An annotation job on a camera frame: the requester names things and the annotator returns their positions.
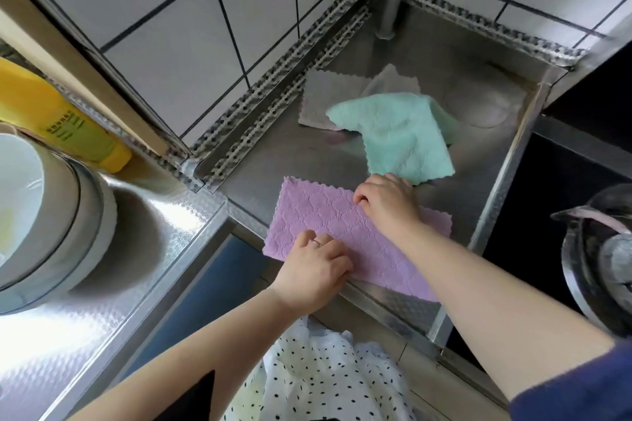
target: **mint green cloth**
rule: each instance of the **mint green cloth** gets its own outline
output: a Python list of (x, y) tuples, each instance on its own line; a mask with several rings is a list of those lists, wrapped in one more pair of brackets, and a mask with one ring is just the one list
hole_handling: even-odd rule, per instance
[(412, 93), (376, 94), (327, 110), (338, 127), (360, 132), (370, 173), (394, 173), (418, 185), (454, 175), (446, 144), (458, 122), (435, 99)]

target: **navy sleeve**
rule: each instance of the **navy sleeve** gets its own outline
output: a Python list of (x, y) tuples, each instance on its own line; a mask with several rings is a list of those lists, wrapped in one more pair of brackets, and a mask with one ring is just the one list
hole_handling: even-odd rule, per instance
[(632, 419), (632, 343), (518, 394), (510, 414), (514, 421)]

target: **hand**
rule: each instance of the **hand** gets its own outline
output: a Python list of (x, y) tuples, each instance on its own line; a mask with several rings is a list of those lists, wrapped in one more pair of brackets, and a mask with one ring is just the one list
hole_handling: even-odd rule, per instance
[(395, 244), (403, 230), (422, 223), (412, 184), (392, 173), (368, 177), (353, 194), (353, 203)]
[(299, 318), (325, 306), (342, 289), (352, 270), (342, 241), (305, 230), (296, 237), (270, 289)]

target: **pink cloth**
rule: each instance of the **pink cloth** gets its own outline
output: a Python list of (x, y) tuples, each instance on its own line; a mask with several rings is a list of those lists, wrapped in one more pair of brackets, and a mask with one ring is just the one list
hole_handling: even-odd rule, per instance
[[(422, 218), (439, 233), (450, 236), (452, 217), (423, 208)], [(359, 206), (353, 192), (286, 177), (280, 188), (264, 255), (285, 260), (303, 230), (328, 233), (351, 250), (352, 278), (374, 283), (428, 301), (437, 297), (404, 253), (382, 235)]]

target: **gray cloth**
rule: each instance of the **gray cloth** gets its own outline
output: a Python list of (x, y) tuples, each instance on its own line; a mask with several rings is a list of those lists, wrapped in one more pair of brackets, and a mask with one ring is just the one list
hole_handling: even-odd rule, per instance
[(373, 79), (326, 70), (309, 70), (305, 75), (298, 123), (316, 129), (341, 130), (325, 114), (329, 108), (347, 100), (397, 92), (420, 94), (419, 82), (415, 77), (401, 76), (391, 64)]

